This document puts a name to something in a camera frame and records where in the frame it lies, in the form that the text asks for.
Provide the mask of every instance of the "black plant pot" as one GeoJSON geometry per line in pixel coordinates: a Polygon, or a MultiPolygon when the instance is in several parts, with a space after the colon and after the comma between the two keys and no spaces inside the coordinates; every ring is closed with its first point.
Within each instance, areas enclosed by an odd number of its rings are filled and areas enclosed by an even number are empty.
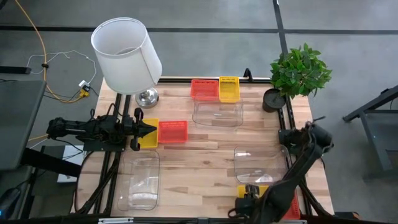
{"type": "Polygon", "coordinates": [[[280,90],[272,88],[262,97],[262,109],[268,113],[281,109],[286,103],[286,97],[280,95],[280,90]]]}

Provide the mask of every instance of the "lamp base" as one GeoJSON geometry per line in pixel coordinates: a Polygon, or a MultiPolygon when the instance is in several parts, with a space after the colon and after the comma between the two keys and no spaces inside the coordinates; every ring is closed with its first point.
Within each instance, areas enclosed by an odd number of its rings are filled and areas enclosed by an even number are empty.
{"type": "Polygon", "coordinates": [[[136,94],[136,102],[141,108],[154,107],[159,101],[159,95],[155,88],[150,88],[140,94],[136,94]]]}

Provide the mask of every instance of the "red plastic basket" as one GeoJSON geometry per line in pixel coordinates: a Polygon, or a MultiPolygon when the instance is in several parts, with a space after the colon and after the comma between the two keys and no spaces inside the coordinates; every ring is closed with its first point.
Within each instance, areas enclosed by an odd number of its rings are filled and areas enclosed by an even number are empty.
{"type": "Polygon", "coordinates": [[[159,142],[185,142],[188,139],[187,121],[159,121],[159,142]]]}
{"type": "Polygon", "coordinates": [[[284,220],[299,220],[300,219],[300,207],[299,200],[297,200],[297,193],[294,192],[294,198],[292,200],[292,204],[290,205],[289,210],[282,218],[284,220]]]}
{"type": "Polygon", "coordinates": [[[191,97],[196,96],[201,100],[218,98],[218,81],[217,80],[192,80],[191,82],[191,97]]]}

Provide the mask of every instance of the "potted plant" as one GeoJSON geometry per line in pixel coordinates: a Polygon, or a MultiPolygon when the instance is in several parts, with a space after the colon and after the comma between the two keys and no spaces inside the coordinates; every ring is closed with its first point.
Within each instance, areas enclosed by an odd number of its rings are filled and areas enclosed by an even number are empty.
{"type": "Polygon", "coordinates": [[[267,112],[282,108],[285,95],[292,99],[297,95],[317,94],[319,88],[331,79],[331,71],[324,62],[318,59],[321,52],[304,44],[298,49],[290,49],[288,54],[280,54],[272,66],[271,83],[276,88],[269,89],[263,97],[262,107],[267,112]]]}

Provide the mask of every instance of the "green plant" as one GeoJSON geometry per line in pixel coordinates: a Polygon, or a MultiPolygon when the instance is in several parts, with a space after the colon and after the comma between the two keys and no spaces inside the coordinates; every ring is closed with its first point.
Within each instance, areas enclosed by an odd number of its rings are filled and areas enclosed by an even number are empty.
{"type": "Polygon", "coordinates": [[[280,54],[272,66],[271,82],[280,89],[280,94],[294,98],[297,95],[308,96],[317,94],[330,81],[330,73],[326,64],[318,59],[321,52],[304,44],[298,49],[290,49],[288,54],[280,54]]]}

